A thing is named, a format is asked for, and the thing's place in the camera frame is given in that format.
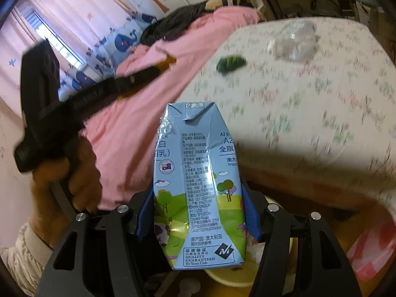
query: cartoon cow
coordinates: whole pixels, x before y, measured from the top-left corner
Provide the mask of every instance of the cartoon cow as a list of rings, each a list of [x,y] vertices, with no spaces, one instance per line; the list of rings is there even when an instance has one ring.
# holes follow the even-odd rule
[[[154,233],[160,245],[165,247],[168,244],[169,236],[171,234],[169,226],[163,223],[154,223]]]

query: plastic bag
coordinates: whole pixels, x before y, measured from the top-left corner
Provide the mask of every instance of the plastic bag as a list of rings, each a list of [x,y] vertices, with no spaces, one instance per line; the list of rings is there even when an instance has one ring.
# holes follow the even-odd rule
[[[275,58],[289,61],[312,59],[316,51],[316,28],[310,20],[296,20],[285,26],[268,44]]]

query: pink curtain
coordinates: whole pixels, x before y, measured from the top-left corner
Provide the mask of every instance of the pink curtain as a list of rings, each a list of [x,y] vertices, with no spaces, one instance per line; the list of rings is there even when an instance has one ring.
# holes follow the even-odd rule
[[[84,56],[128,13],[114,0],[28,0],[73,51]]]
[[[94,49],[110,28],[126,22],[128,11],[115,0],[27,0],[54,31],[84,58],[88,48]],[[19,79],[23,53],[41,38],[17,8],[0,30],[0,98],[21,117]],[[69,63],[56,51],[61,69]]]
[[[19,117],[22,117],[19,96],[21,58],[35,43],[20,13],[14,9],[0,30],[0,97]]]

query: blue gripper pad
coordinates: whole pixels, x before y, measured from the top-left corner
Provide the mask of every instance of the blue gripper pad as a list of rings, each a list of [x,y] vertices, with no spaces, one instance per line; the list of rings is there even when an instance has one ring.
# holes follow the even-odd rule
[[[148,191],[146,200],[144,201],[142,208],[140,209],[137,217],[137,230],[136,236],[142,240],[154,224],[154,189],[152,185]]]
[[[241,184],[242,195],[244,199],[246,228],[249,233],[255,238],[255,240],[259,242],[261,239],[260,218],[246,189],[248,185],[242,180]]]

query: pink blanket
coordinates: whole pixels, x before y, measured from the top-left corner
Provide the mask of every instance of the pink blanket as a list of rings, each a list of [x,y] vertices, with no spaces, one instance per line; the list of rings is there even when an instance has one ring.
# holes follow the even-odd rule
[[[85,135],[102,174],[101,209],[114,209],[147,188],[152,178],[156,132],[166,104],[176,101],[231,33],[257,22],[252,8],[222,7],[197,19],[179,39],[157,41],[151,48],[141,45],[120,64],[117,76],[164,60],[161,50],[177,58],[175,65],[145,89],[112,103],[86,122]]]

